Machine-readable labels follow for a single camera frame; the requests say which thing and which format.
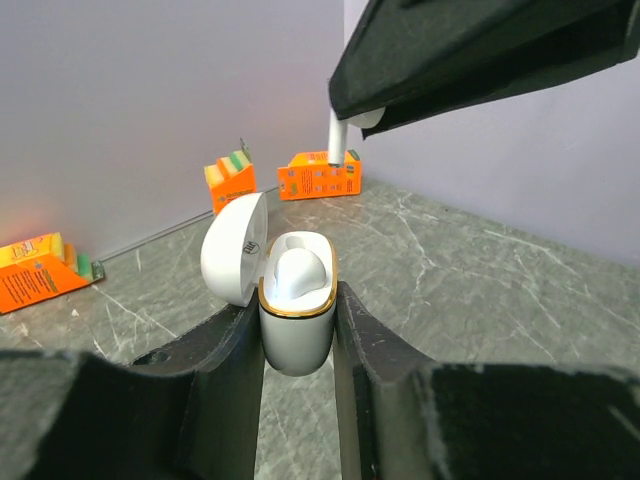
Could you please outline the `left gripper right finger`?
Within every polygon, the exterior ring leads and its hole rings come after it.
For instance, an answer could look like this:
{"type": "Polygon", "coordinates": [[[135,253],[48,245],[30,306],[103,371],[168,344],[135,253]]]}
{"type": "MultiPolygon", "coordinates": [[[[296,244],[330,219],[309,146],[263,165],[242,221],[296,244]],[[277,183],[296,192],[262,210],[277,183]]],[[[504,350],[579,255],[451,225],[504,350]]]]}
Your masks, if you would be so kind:
{"type": "Polygon", "coordinates": [[[635,479],[639,377],[586,364],[444,363],[337,290],[346,479],[635,479]]]}

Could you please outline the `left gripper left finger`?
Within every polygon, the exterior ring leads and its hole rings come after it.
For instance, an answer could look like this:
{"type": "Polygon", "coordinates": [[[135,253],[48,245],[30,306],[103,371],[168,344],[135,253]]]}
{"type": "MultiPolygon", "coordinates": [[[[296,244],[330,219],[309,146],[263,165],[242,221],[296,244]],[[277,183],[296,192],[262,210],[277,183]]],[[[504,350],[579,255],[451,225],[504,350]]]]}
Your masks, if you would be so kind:
{"type": "Polygon", "coordinates": [[[249,479],[264,373],[256,301],[129,365],[1,354],[5,479],[249,479]]]}

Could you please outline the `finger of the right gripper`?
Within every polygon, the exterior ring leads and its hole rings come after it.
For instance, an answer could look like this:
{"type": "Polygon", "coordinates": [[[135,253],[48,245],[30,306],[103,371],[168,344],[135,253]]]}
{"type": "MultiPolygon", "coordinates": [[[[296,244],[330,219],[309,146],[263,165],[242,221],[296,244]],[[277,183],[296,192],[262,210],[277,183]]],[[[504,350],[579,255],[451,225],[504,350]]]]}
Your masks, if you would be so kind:
{"type": "Polygon", "coordinates": [[[346,119],[398,105],[561,29],[635,30],[632,1],[370,1],[332,74],[346,119]]]}
{"type": "Polygon", "coordinates": [[[389,106],[364,139],[451,111],[549,89],[634,59],[639,31],[561,29],[466,73],[452,83],[389,106]]]}

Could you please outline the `white earbud charging case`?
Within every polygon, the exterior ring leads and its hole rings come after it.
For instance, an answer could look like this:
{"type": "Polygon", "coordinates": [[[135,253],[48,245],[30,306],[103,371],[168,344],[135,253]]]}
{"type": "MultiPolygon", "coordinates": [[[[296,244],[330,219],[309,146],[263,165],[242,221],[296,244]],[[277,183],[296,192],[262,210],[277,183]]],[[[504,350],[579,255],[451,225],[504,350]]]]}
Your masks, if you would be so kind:
{"type": "Polygon", "coordinates": [[[267,233],[265,194],[231,201],[204,237],[201,273],[208,289],[231,305],[246,307],[257,294],[267,361],[284,375],[306,376],[324,364],[332,343],[336,251],[317,232],[287,232],[273,241],[267,233]]]}

